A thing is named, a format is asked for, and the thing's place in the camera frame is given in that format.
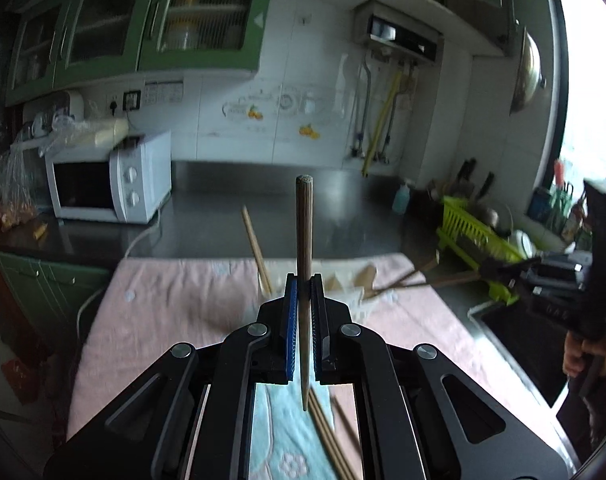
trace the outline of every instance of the stainless steel countertop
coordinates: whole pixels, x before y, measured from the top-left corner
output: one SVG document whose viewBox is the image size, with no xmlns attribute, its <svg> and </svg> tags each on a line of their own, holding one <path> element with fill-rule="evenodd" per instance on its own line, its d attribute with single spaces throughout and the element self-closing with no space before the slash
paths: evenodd
<svg viewBox="0 0 606 480">
<path fill-rule="evenodd" d="M 130 256 L 152 258 L 251 258 L 241 219 L 246 205 L 265 258 L 296 257 L 295 199 L 290 194 L 175 191 L 161 209 L 158 229 Z M 355 258 L 400 251 L 401 218 L 388 205 L 360 196 L 315 193 L 315 258 Z M 153 226 L 154 217 L 149 226 Z M 46 222 L 46 235 L 32 232 Z M 0 251 L 42 260 L 114 268 L 146 227 L 56 219 L 42 214 L 0 234 Z"/>
</svg>

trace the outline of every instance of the chopstick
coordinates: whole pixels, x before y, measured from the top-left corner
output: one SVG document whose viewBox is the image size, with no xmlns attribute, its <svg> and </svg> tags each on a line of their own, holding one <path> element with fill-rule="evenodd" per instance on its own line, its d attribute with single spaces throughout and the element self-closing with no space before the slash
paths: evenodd
<svg viewBox="0 0 606 480">
<path fill-rule="evenodd" d="M 252 221 L 250 219 L 250 213 L 247 211 L 247 207 L 243 206 L 243 209 L 241 209 L 241 215 L 243 216 L 243 223 L 245 224 L 245 230 L 247 231 L 247 238 L 250 240 L 250 247 L 252 248 L 252 253 L 254 254 L 256 267 L 259 269 L 261 286 L 263 287 L 263 291 L 271 296 L 274 294 L 274 289 L 272 287 L 272 282 L 270 281 L 270 276 L 267 273 L 267 268 L 265 267 L 265 261 L 263 260 L 263 254 L 261 253 L 259 242 L 254 234 L 254 228 L 252 227 Z"/>
<path fill-rule="evenodd" d="M 412 276 L 418 274 L 419 272 L 422 272 L 422 273 L 429 272 L 429 270 L 432 270 L 434 267 L 438 266 L 440 257 L 441 257 L 441 254 L 438 251 L 436 251 L 436 256 L 433 259 L 431 259 L 427 263 L 423 264 L 422 266 L 416 267 L 416 269 L 410 270 L 410 272 L 408 272 L 408 273 L 404 274 L 403 276 L 401 276 L 400 278 L 398 278 L 394 283 L 384 286 L 383 288 L 373 289 L 372 291 L 369 292 L 369 294 L 366 295 L 366 299 L 369 300 L 371 298 L 375 298 L 375 297 L 379 296 L 380 294 L 383 294 L 384 292 L 391 290 L 392 288 L 400 288 L 401 283 L 403 283 L 405 280 L 409 280 Z"/>
<path fill-rule="evenodd" d="M 301 398 L 307 411 L 309 394 L 310 279 L 312 278 L 312 177 L 299 175 L 297 192 L 297 289 L 299 296 L 299 361 Z"/>
<path fill-rule="evenodd" d="M 256 238 L 256 235 L 254 235 L 254 230 L 252 229 L 250 213 L 248 213 L 246 207 L 243 207 L 243 209 L 241 210 L 241 214 L 243 215 L 243 222 L 245 223 L 245 228 L 247 230 L 247 236 L 250 240 L 250 245 L 252 246 L 254 259 L 256 260 L 256 267 L 259 269 L 259 275 L 261 276 L 261 279 L 263 280 L 263 282 L 266 284 L 266 287 L 268 287 L 270 294 L 273 294 L 272 282 L 270 281 L 270 276 L 267 272 L 267 268 L 266 268 L 265 262 L 263 260 L 263 254 L 261 253 L 261 248 L 259 247 L 259 242 Z M 354 476 L 352 469 L 350 468 L 350 465 L 348 464 L 347 460 L 345 459 L 345 456 L 343 455 L 343 450 L 341 450 L 341 446 L 338 443 L 338 441 L 336 440 L 336 435 L 334 435 L 332 428 L 330 428 L 330 425 L 329 425 L 327 419 L 325 418 L 325 414 L 323 413 L 323 410 L 320 408 L 320 405 L 318 403 L 318 399 L 317 399 L 316 394 L 314 393 L 314 390 L 311 391 L 311 396 L 309 396 L 308 398 L 311 399 L 310 412 L 312 414 L 312 420 L 314 421 L 315 427 L 317 428 L 317 433 L 319 435 L 319 438 L 321 439 L 321 442 L 323 443 L 323 447 L 325 448 L 328 458 L 332 462 L 334 470 L 339 475 L 339 480 L 356 480 L 356 477 Z M 361 445 L 359 444 L 358 437 L 355 437 L 355 435 L 353 434 L 352 428 L 347 423 L 347 417 L 343 413 L 342 408 L 339 407 L 339 410 L 340 410 L 339 415 L 341 416 L 341 418 L 344 417 L 346 420 L 346 426 L 349 428 L 350 437 L 352 438 L 352 440 L 356 439 L 357 447 L 360 450 Z"/>
<path fill-rule="evenodd" d="M 330 395 L 330 403 L 332 406 L 334 406 L 336 408 L 336 412 L 338 412 L 339 417 L 341 418 L 343 425 L 345 426 L 345 429 L 347 430 L 350 440 L 352 441 L 352 445 L 356 448 L 356 450 L 358 450 L 359 453 L 361 453 L 361 441 L 359 440 L 359 436 L 355 433 L 354 429 L 352 428 L 352 425 L 350 424 L 350 420 L 348 419 L 348 417 L 345 413 L 345 410 L 341 406 L 338 399 L 336 397 L 334 397 L 333 395 Z"/>
<path fill-rule="evenodd" d="M 464 283 L 477 282 L 480 279 L 481 275 L 477 270 L 466 270 L 449 276 L 434 278 L 429 282 L 411 283 L 410 285 L 400 285 L 395 288 L 414 288 L 417 286 L 433 286 L 434 288 L 439 288 L 440 286 L 462 285 Z"/>
<path fill-rule="evenodd" d="M 327 453 L 339 480 L 356 480 L 357 477 L 349 462 L 347 462 L 347 459 L 336 440 L 334 431 L 332 431 L 332 428 L 330 428 L 330 425 L 325 418 L 325 414 L 323 413 L 323 409 L 318 402 L 317 394 L 315 394 L 313 388 L 309 391 L 309 412 L 312 415 L 312 421 L 317 427 L 318 436 L 321 438 L 321 443 L 325 448 L 325 452 Z"/>
</svg>

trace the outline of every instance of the yellow dish rack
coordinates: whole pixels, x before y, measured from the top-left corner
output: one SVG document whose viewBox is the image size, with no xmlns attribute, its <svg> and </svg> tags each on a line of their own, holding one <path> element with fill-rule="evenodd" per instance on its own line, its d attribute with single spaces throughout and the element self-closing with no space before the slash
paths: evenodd
<svg viewBox="0 0 606 480">
<path fill-rule="evenodd" d="M 439 236 L 439 249 L 451 248 L 472 269 L 478 269 L 480 262 L 467 254 L 456 241 L 459 235 L 464 235 L 471 240 L 483 253 L 503 260 L 505 262 L 517 263 L 523 260 L 523 256 L 509 243 L 500 238 L 490 227 L 478 221 L 467 212 L 467 200 L 443 197 L 443 225 L 436 229 Z M 510 290 L 500 283 L 488 282 L 490 285 L 490 298 L 494 301 L 504 301 L 512 304 L 518 300 Z"/>
</svg>

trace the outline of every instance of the microwave oven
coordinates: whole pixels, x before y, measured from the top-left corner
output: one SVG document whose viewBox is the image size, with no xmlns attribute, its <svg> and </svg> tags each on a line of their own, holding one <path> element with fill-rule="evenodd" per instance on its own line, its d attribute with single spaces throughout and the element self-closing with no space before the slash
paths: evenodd
<svg viewBox="0 0 606 480">
<path fill-rule="evenodd" d="M 57 218 L 147 224 L 172 189 L 170 132 L 45 154 Z"/>
</svg>

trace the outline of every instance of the blue towel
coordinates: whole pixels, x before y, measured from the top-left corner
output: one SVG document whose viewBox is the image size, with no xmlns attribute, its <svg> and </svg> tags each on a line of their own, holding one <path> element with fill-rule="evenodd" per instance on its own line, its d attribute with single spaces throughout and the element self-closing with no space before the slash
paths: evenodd
<svg viewBox="0 0 606 480">
<path fill-rule="evenodd" d="M 310 377 L 314 377 L 310 356 Z M 257 384 L 250 450 L 252 480 L 291 480 L 296 478 L 334 479 L 336 474 L 318 437 L 309 409 L 301 401 L 299 351 L 294 380 L 286 386 Z M 330 426 L 334 419 L 330 391 L 312 381 L 321 409 Z"/>
</svg>

